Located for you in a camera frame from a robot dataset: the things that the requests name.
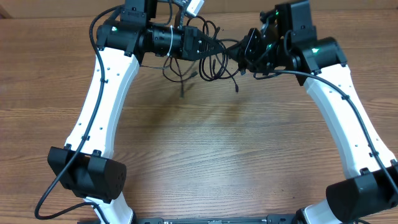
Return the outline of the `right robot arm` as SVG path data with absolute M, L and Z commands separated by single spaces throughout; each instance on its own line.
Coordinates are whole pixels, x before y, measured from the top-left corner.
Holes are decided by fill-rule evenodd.
M 325 199 L 301 208 L 293 223 L 360 223 L 397 206 L 397 158 L 380 139 L 353 85 L 336 39 L 317 37 L 308 1 L 261 12 L 239 54 L 255 79 L 294 75 L 318 106 L 341 159 L 344 181 L 329 185 Z

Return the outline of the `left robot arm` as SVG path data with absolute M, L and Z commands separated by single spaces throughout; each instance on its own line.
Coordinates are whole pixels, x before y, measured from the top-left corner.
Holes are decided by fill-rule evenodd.
M 142 59 L 148 52 L 168 59 L 197 61 L 223 51 L 220 43 L 196 27 L 183 24 L 198 15 L 202 1 L 170 1 L 178 6 L 175 24 L 152 22 L 156 1 L 126 1 L 92 22 L 90 42 L 95 71 L 78 121 L 63 147 L 52 147 L 47 161 L 62 184 L 99 223 L 134 223 L 136 216 L 124 198 L 126 166 L 113 159 L 114 139 L 123 103 Z

